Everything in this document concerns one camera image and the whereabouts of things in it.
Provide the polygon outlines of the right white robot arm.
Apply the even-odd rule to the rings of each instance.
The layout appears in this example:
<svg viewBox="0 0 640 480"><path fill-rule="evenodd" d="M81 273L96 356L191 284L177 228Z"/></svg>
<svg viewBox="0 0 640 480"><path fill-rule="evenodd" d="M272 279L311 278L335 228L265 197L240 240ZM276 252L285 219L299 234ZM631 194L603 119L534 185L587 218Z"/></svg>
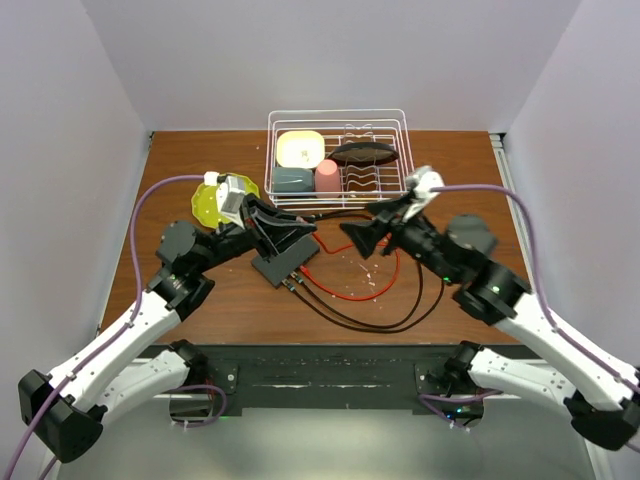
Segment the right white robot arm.
<svg viewBox="0 0 640 480"><path fill-rule="evenodd" d="M603 449L631 443L639 432L638 369L598 347L550 310L540 288L494 261L497 239L483 219L458 215L438 231L400 200L369 210L372 219L340 226L363 258L380 242L385 254L403 250L456 286L453 299L468 316L518 340L550 367L544 372L468 346L445 369L452 390L466 393L477 385L528 398L559 409L578 434Z"/></svg>

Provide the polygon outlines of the black network switch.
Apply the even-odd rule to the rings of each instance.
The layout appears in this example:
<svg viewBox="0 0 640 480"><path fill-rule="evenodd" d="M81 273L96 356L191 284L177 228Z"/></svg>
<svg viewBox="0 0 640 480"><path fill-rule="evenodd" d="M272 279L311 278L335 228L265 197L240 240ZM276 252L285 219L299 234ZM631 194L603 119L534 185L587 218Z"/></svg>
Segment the black network switch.
<svg viewBox="0 0 640 480"><path fill-rule="evenodd" d="M308 263L319 251L319 244L307 236L268 260L256 255L251 265L272 287L279 288L291 273Z"/></svg>

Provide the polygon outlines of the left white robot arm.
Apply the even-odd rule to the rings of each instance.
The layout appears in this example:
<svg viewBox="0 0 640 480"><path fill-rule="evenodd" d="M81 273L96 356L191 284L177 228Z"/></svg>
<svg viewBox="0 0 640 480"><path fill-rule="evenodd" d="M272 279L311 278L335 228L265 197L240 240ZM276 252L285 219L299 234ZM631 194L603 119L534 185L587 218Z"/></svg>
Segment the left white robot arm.
<svg viewBox="0 0 640 480"><path fill-rule="evenodd" d="M213 232L176 221L164 230L161 267L107 330L68 361L18 383L27 437L37 436L62 463L83 455L99 438L106 406L99 394L157 338L186 320L213 290L205 272L251 250L265 260L316 230L313 223L275 209L255 195L237 201L236 219Z"/></svg>

